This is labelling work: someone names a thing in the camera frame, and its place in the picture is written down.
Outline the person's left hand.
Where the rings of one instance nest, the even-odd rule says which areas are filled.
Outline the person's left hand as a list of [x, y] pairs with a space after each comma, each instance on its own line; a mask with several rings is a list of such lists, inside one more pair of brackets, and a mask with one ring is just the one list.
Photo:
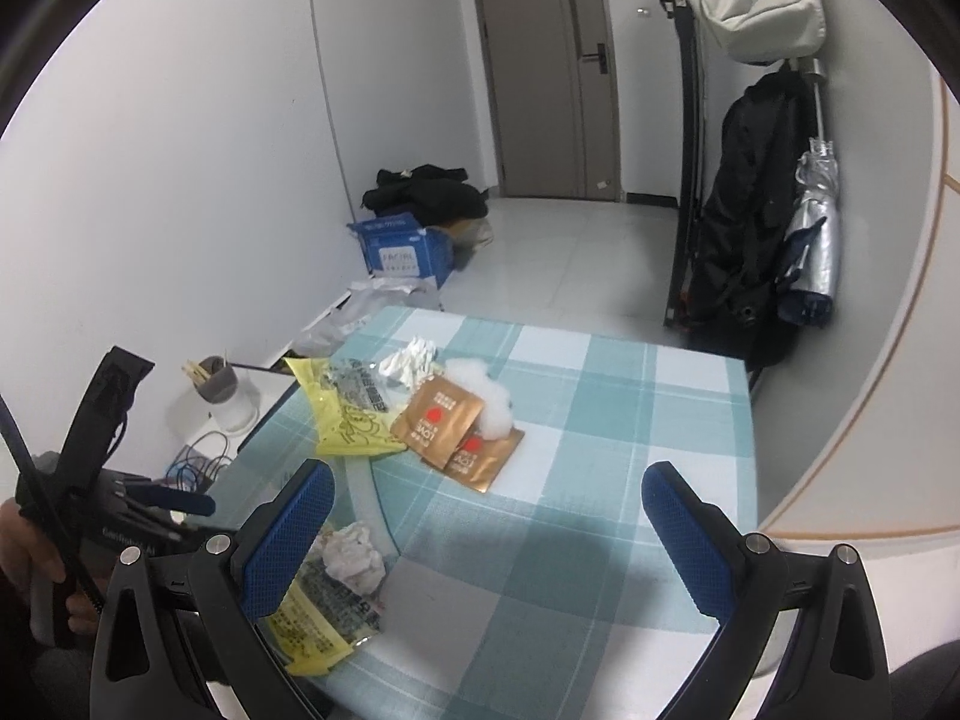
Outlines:
[[[36, 523], [20, 514], [20, 505], [13, 499], [2, 504], [2, 572], [25, 603], [31, 596], [31, 583], [36, 575], [43, 575], [53, 583], [65, 580], [59, 551]], [[71, 632], [78, 635], [96, 632], [98, 612], [82, 590], [65, 601], [65, 608]]]

